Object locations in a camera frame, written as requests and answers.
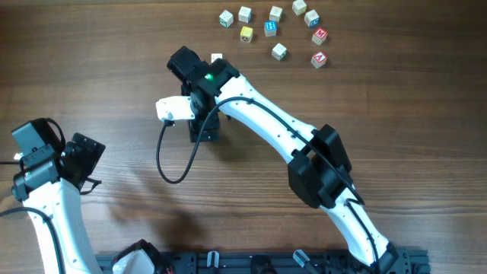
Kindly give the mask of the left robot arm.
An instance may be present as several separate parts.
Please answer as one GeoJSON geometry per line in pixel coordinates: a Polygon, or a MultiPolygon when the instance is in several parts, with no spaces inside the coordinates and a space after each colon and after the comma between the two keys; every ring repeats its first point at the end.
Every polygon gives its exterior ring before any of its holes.
{"type": "Polygon", "coordinates": [[[33,223],[47,273],[166,273],[170,264],[140,240],[106,263],[92,249],[81,213],[82,187],[91,181],[104,145],[80,133],[66,141],[50,118],[12,131],[21,150],[12,194],[33,223]]]}

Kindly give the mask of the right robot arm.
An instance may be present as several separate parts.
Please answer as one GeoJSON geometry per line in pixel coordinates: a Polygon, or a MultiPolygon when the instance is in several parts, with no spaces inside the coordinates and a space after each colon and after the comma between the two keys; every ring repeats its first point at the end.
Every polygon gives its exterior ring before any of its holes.
{"type": "Polygon", "coordinates": [[[156,103],[164,127],[187,121],[190,139],[199,145],[218,137],[220,113],[243,123],[280,154],[292,191],[330,217],[365,271],[392,269],[397,252],[364,210],[364,200],[349,175],[351,162],[333,127],[317,129],[287,114],[224,59],[207,63],[182,46],[170,57],[167,68],[182,84],[179,96],[156,103]]]}

